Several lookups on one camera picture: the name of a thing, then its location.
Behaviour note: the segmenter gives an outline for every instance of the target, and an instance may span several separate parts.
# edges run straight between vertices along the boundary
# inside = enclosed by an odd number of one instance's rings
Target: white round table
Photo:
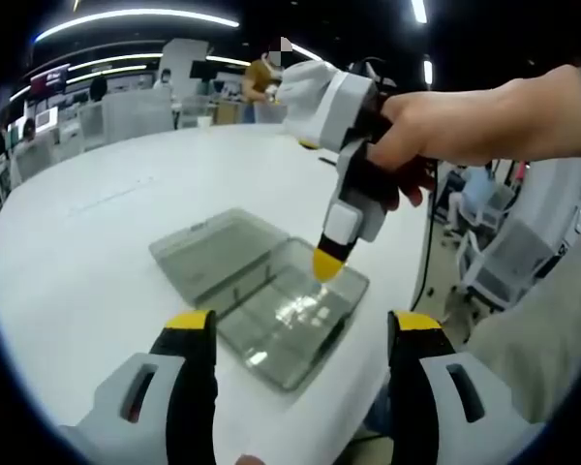
[[[323,155],[335,159],[278,125],[190,129],[99,148],[15,189],[0,213],[0,332],[48,419],[76,424],[95,387],[186,309],[151,242],[239,206],[316,243],[337,179]],[[357,244],[350,264],[370,286],[306,388],[274,391],[218,348],[218,463],[334,461],[385,378],[386,312],[411,305],[426,224],[425,204],[402,201]]]

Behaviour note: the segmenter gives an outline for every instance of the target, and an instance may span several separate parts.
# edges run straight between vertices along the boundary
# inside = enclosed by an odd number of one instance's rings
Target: ceiling
[[[425,24],[415,20],[412,0],[348,3],[80,0],[74,13],[74,0],[62,0],[38,32],[76,17],[126,8],[186,10],[233,19],[240,26],[233,29],[166,16],[105,19],[32,46],[24,73],[42,71],[52,62],[54,66],[75,65],[119,54],[161,51],[164,42],[175,37],[206,40],[215,55],[252,61],[272,38],[285,36],[340,67],[366,56],[385,59],[401,91],[424,88],[422,61],[427,57],[434,64],[434,88],[476,89],[536,76],[564,62],[569,30],[577,25],[565,17],[562,2],[549,0],[424,0]]]

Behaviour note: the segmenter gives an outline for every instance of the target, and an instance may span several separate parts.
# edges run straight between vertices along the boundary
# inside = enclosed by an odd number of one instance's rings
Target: floor
[[[444,237],[443,226],[435,222],[426,286],[416,311],[438,321],[443,320],[447,313],[449,317],[443,322],[443,331],[452,346],[459,349],[469,337],[473,325],[489,315],[489,309],[479,302],[468,302],[462,295],[451,291],[459,282],[456,249],[452,239]],[[334,465],[390,464],[393,441],[389,438],[375,439],[375,436],[377,433],[360,428]]]

